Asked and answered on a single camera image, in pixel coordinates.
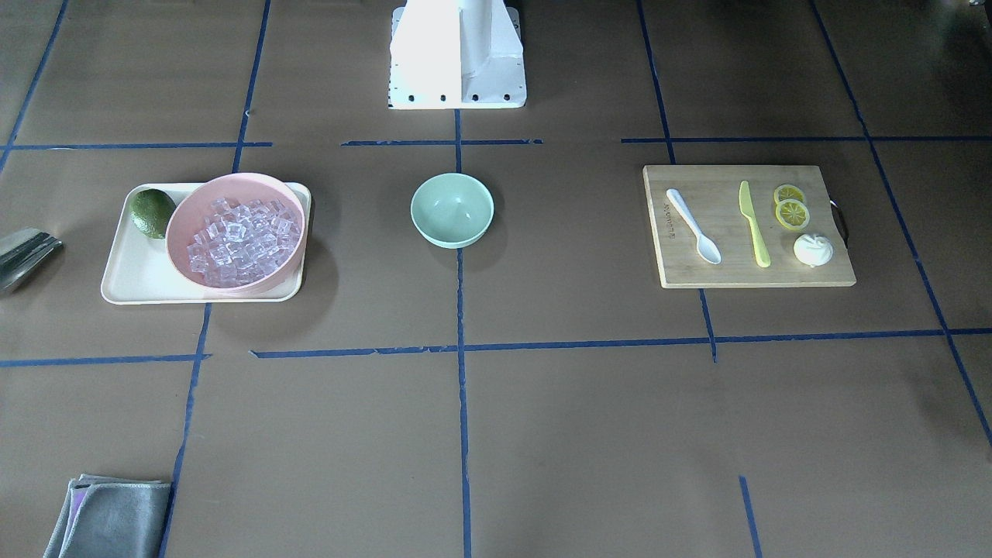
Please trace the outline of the white plastic spoon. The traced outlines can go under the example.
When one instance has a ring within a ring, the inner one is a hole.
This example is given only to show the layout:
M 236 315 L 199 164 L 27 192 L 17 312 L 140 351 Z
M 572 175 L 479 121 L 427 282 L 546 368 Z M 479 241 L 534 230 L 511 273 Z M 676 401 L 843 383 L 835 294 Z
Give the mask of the white plastic spoon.
M 690 210 L 690 206 L 684 200 L 683 195 L 676 188 L 668 188 L 666 190 L 666 197 L 684 222 L 687 223 L 687 226 L 690 227 L 692 234 L 694 234 L 694 247 L 699 258 L 708 262 L 708 264 L 722 264 L 722 252 L 717 247 L 715 241 L 702 232 L 698 221 L 694 217 L 694 213 Z

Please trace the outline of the mint green bowl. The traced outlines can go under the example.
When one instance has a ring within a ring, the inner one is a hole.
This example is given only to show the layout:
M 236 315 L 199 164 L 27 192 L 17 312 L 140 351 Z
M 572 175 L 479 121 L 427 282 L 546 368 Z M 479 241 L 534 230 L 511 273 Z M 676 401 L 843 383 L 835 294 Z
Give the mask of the mint green bowl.
M 412 225 L 428 243 L 460 250 L 487 232 L 495 215 L 489 188 L 468 174 L 430 177 L 412 195 Z

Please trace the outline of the pile of clear ice cubes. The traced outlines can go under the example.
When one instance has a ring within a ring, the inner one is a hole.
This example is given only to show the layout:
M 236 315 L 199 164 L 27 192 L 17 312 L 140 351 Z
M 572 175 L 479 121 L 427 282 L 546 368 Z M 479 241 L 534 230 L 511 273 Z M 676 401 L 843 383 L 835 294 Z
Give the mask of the pile of clear ice cubes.
M 185 255 L 189 270 L 210 288 L 256 283 L 283 267 L 302 238 L 300 215 L 280 200 L 216 198 Z

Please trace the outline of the pink bowl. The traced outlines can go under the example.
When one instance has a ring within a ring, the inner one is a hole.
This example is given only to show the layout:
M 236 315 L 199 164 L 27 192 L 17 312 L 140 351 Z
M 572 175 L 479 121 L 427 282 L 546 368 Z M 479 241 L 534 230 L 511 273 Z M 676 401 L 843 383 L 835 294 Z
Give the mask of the pink bowl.
M 238 202 L 277 200 L 294 211 L 294 216 L 300 223 L 301 239 L 288 254 L 287 260 L 272 274 L 251 284 L 215 288 L 206 285 L 205 279 L 189 267 L 187 246 L 194 240 L 194 234 L 206 227 L 205 218 L 212 213 L 212 202 L 217 198 L 229 198 Z M 294 288 L 298 288 L 302 275 L 302 259 L 307 251 L 311 208 L 311 192 L 297 181 L 284 183 L 268 174 L 250 172 L 226 174 L 197 186 L 183 201 L 178 202 L 164 236 L 167 254 L 171 265 L 184 277 L 185 282 L 201 290 L 208 299 L 265 299 L 268 292 L 279 289 L 284 284 L 293 284 Z

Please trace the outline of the metal ice scoop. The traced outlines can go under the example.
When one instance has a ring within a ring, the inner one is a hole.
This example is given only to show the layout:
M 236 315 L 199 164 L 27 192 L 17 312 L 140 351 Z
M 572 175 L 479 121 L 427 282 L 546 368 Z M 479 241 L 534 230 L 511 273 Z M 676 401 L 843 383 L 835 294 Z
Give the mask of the metal ice scoop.
M 25 227 L 2 237 L 2 297 L 17 289 L 47 257 L 63 246 L 63 240 L 36 227 Z

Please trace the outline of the bamboo cutting board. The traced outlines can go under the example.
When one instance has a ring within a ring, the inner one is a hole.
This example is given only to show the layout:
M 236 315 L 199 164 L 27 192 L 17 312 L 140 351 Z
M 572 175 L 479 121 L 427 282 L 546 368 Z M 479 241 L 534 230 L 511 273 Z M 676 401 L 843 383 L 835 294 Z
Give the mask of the bamboo cutting board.
M 816 166 L 642 169 L 663 288 L 851 287 Z

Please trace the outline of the yellow plastic knife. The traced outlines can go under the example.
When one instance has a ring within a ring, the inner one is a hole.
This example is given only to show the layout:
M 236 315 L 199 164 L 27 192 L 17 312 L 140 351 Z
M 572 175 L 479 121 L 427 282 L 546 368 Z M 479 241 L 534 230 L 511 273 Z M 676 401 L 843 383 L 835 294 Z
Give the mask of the yellow plastic knife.
M 750 184 L 747 180 L 740 181 L 738 204 L 741 215 L 743 215 L 743 218 L 748 223 L 751 247 L 756 265 L 759 268 L 767 269 L 772 264 L 771 255 L 768 248 L 766 248 L 764 236 L 758 223 L 757 212 L 753 204 Z

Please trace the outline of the green avocado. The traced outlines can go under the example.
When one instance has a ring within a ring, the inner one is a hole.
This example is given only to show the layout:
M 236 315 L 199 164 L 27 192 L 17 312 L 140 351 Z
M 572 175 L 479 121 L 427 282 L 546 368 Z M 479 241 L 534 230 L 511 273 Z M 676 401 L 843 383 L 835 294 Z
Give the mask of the green avocado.
M 159 188 L 145 188 L 128 201 L 127 213 L 131 223 L 144 236 L 164 239 L 177 202 Z

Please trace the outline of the cream plastic tray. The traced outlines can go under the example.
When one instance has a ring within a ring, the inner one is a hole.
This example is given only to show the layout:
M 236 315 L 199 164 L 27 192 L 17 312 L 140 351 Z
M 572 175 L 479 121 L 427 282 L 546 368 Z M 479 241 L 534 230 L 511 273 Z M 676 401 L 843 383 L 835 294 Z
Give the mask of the cream plastic tray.
M 191 281 L 171 264 L 167 241 L 139 232 L 129 216 L 132 198 L 147 188 L 159 188 L 176 204 L 187 198 L 199 183 L 140 184 L 124 198 L 121 216 L 110 246 L 102 277 L 102 297 L 115 305 L 160 305 L 219 303 L 219 301 L 287 301 L 301 288 L 302 262 L 288 269 L 279 282 L 262 290 L 216 294 Z

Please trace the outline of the folded grey cloth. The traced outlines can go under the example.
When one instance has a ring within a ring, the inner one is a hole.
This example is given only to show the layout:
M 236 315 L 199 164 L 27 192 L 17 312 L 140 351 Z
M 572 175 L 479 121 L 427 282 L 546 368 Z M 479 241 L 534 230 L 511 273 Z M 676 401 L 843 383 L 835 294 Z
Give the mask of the folded grey cloth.
M 159 557 L 170 500 L 171 483 L 81 474 L 43 557 Z

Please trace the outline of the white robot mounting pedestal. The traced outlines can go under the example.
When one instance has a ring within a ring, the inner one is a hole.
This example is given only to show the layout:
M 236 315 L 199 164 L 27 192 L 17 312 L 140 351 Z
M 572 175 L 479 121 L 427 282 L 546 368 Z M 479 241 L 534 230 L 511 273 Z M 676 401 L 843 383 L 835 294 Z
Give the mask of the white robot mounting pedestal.
M 521 17 L 504 1 L 408 1 L 392 13 L 387 106 L 518 109 L 528 98 Z

